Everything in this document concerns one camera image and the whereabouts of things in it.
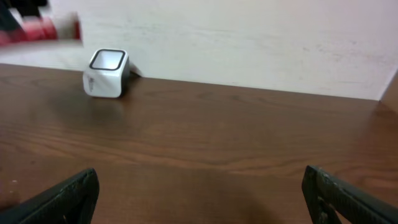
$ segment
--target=brown wooden surface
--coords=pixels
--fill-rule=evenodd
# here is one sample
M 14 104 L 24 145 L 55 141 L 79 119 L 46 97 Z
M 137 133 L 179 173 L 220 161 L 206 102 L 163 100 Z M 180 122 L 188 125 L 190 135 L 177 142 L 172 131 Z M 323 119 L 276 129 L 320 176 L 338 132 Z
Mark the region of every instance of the brown wooden surface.
M 381 101 L 398 113 L 398 72 L 395 74 L 394 78 L 391 80 L 389 86 L 384 92 Z
M 307 164 L 398 205 L 398 117 L 376 101 L 0 65 L 0 177 L 27 199 L 97 170 L 93 223 L 310 223 Z

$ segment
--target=small white device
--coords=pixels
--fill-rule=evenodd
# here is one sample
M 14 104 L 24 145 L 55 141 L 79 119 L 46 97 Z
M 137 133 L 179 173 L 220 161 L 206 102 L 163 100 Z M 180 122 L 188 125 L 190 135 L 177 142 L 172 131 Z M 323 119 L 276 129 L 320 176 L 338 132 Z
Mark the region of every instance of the small white device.
M 83 72 L 83 86 L 90 96 L 117 98 L 126 91 L 129 74 L 125 50 L 99 49 Z

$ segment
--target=tabletop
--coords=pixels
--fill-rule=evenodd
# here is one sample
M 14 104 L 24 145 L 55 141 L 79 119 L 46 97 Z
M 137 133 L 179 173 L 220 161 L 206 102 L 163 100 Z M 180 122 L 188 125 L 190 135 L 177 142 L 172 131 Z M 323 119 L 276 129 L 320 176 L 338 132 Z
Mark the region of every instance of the tabletop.
M 92 223 L 310 223 L 316 165 L 398 206 L 398 116 L 371 100 L 0 65 L 0 180 L 26 200 L 87 167 Z

